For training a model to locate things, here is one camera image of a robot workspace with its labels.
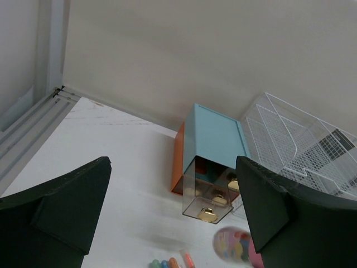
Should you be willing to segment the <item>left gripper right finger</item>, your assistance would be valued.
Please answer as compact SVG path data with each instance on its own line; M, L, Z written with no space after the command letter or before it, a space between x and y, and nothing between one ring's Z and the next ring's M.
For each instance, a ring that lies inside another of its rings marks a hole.
M245 156L236 172L264 267L356 267L356 201L278 175Z

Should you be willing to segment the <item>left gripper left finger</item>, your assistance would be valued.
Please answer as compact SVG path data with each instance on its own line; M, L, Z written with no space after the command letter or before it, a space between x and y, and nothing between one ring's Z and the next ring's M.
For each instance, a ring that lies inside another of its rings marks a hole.
M109 157L1 198L1 267L81 267L109 185Z

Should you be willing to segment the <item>pink cap bottle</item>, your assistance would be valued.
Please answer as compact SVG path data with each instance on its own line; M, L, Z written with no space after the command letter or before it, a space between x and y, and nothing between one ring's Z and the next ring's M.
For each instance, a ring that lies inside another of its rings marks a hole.
M238 227L224 227L213 236L213 249L226 262L264 267L261 254L256 253L251 234Z

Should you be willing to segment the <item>clear drawer gold knob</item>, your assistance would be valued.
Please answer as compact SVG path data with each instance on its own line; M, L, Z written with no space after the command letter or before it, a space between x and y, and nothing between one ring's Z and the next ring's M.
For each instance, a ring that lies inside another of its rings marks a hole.
M197 156L183 175L182 214L217 224L233 210L239 195L234 169Z

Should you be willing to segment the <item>teal mini drawer chest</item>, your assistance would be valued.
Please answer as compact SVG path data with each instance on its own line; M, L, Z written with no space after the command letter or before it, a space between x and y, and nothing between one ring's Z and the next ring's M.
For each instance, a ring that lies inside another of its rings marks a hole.
M193 104L175 137L171 192L183 195L183 176L190 164L202 182L226 186L225 172L233 173L238 156L250 157L239 121Z

